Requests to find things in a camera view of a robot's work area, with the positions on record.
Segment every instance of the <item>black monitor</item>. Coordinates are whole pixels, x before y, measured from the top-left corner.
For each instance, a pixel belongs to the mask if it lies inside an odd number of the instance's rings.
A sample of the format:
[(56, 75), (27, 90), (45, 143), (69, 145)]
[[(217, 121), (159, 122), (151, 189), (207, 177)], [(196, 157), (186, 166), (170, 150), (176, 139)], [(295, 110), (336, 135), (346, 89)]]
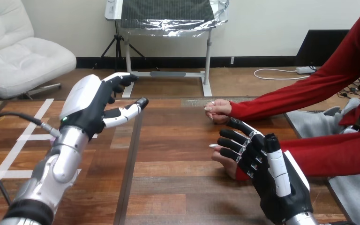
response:
[(309, 30), (296, 56), (296, 66), (322, 66), (349, 30)]

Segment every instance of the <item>robotic hand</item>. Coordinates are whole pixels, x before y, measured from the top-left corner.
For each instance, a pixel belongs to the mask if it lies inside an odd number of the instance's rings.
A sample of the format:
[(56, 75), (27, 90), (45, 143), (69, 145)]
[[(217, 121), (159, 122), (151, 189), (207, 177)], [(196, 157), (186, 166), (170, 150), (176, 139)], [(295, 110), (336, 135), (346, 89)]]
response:
[(113, 91), (129, 86), (137, 76), (115, 73), (100, 80), (96, 75), (81, 79), (71, 90), (60, 114), (60, 131), (49, 127), (56, 137), (44, 160), (20, 188), (0, 225), (51, 225), (65, 191), (77, 177), (82, 153), (94, 134), (104, 128), (126, 123), (148, 104), (141, 98), (125, 108), (104, 111), (114, 103)]
[(220, 154), (232, 158), (252, 178), (266, 217), (276, 225), (317, 225), (307, 179), (290, 152), (282, 153), (277, 137), (263, 136), (234, 118), (227, 125), (248, 137), (221, 130), (217, 143), (227, 148), (222, 148)]

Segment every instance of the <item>wooden table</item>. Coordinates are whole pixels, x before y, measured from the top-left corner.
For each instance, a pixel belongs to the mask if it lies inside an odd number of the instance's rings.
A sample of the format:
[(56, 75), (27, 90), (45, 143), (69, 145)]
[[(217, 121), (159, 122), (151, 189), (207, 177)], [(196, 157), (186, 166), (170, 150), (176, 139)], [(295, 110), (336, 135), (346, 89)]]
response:
[[(79, 178), (66, 192), (55, 224), (271, 224), (251, 183), (233, 181), (221, 164), (211, 160), (208, 145), (216, 142), (224, 126), (213, 125), (205, 117), (202, 105), (208, 101), (150, 99), (141, 116), (99, 134), (84, 152)], [(109, 107), (131, 102), (118, 100)], [(43, 104), (46, 102), (6, 102), (0, 109), (35, 115)], [(58, 127), (63, 104), (53, 101), (42, 120)], [(50, 146), (46, 138), (30, 140), (43, 137), (40, 128), (24, 135), (28, 125), (14, 117), (0, 120), (0, 165), (13, 146), (25, 140), (3, 179), (12, 199)], [(275, 133), (280, 140), (297, 138), (283, 115), (250, 125), (262, 133)], [(311, 180), (310, 186), (320, 222), (345, 219), (322, 180)], [(0, 219), (6, 210), (0, 193)]]

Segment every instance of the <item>white power cord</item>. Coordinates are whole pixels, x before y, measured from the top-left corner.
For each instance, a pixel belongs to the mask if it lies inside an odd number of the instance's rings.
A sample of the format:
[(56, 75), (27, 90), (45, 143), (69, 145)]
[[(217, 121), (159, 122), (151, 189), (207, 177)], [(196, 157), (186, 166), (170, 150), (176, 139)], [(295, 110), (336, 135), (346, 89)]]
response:
[(286, 81), (286, 80), (298, 80), (298, 79), (304, 79), (309, 76), (302, 76), (302, 77), (295, 77), (295, 78), (267, 78), (267, 77), (260, 77), (256, 75), (256, 72), (262, 71), (262, 70), (272, 70), (272, 71), (280, 71), (280, 72), (288, 72), (288, 73), (296, 73), (297, 70), (281, 70), (281, 69), (258, 69), (254, 72), (255, 77), (263, 79), (263, 80), (279, 80), (279, 81)]

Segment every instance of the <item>black baseboard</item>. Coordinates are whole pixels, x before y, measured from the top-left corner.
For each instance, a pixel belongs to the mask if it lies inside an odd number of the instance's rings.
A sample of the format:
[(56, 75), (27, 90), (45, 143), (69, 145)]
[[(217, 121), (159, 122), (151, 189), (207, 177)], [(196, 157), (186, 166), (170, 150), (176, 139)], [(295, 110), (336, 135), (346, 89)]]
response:
[[(205, 57), (132, 57), (132, 69), (149, 68), (205, 68)], [(235, 57), (231, 64), (231, 57), (211, 57), (211, 68), (223, 67), (292, 67), (296, 56), (247, 56)], [(77, 57), (76, 68), (115, 68), (115, 57)], [(126, 69), (125, 58), (118, 62), (118, 69)]]

